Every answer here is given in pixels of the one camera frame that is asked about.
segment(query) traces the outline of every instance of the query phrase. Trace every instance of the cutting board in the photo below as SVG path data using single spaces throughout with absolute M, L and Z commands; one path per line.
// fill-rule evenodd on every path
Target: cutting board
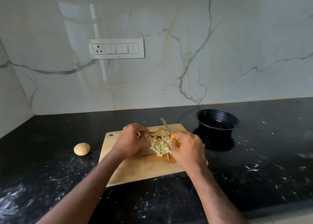
M 180 124 L 168 125 L 172 132 L 174 131 L 186 131 L 186 129 Z M 155 126 L 150 128 L 159 128 L 166 130 L 165 126 Z M 99 162 L 105 157 L 105 155 L 111 150 L 114 143 L 119 137 L 121 131 L 109 132 L 105 135 L 102 145 Z M 109 180 L 108 186 L 144 180 L 162 175 L 169 175 L 177 172 L 185 171 L 169 154 L 162 157 L 151 149 L 139 151 L 138 154 L 131 158 L 125 159 L 119 167 L 113 173 Z

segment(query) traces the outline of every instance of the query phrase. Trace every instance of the person's left hand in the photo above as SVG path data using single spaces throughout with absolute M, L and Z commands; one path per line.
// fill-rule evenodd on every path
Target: person's left hand
M 131 123 L 123 128 L 112 151 L 117 152 L 123 158 L 135 155 L 141 147 L 150 146 L 146 138 L 146 135 L 149 133 L 149 129 L 145 126 L 138 123 Z

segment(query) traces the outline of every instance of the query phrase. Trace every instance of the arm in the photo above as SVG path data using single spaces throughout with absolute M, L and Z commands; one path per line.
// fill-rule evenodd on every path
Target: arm
M 139 148 L 149 146 L 145 136 L 137 139 L 149 130 L 137 123 L 123 128 L 112 150 L 102 159 L 96 168 L 69 192 L 37 224 L 85 224 L 100 201 L 104 189 L 113 172 L 127 157 L 134 155 Z
M 207 220 L 211 224 L 248 224 L 239 211 L 230 202 L 206 167 L 204 145 L 201 139 L 188 132 L 174 132 L 180 139 L 178 147 L 171 139 L 172 156 L 189 175 L 199 198 Z

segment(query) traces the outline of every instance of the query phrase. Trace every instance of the hand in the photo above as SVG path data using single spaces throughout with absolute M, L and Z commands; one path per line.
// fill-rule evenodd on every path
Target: hand
M 177 141 L 171 139 L 172 156 L 189 174 L 194 170 L 206 168 L 204 145 L 199 136 L 187 131 L 173 132 L 180 139 L 180 147 Z
M 124 159 L 135 155 L 141 147 L 150 146 L 146 138 L 149 133 L 149 129 L 145 126 L 131 123 L 123 128 L 111 151 L 117 152 Z

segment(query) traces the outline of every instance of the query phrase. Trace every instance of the yellow knife handle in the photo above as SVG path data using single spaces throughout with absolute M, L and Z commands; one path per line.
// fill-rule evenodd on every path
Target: yellow knife handle
M 178 139 L 176 137 L 174 137 L 174 135 L 172 135 L 171 138 L 174 138 L 178 143 L 178 147 L 180 147 L 180 142 L 178 141 Z

